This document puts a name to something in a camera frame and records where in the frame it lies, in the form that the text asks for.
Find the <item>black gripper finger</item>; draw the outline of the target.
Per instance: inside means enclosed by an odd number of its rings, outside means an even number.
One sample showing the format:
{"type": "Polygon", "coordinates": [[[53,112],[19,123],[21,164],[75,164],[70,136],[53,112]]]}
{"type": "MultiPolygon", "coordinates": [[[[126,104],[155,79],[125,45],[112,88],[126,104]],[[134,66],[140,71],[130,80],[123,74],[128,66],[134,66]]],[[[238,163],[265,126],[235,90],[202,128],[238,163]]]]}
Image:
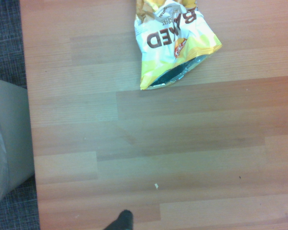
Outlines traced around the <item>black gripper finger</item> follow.
{"type": "Polygon", "coordinates": [[[133,213],[123,210],[118,218],[104,228],[104,230],[133,230],[133,213]]]}

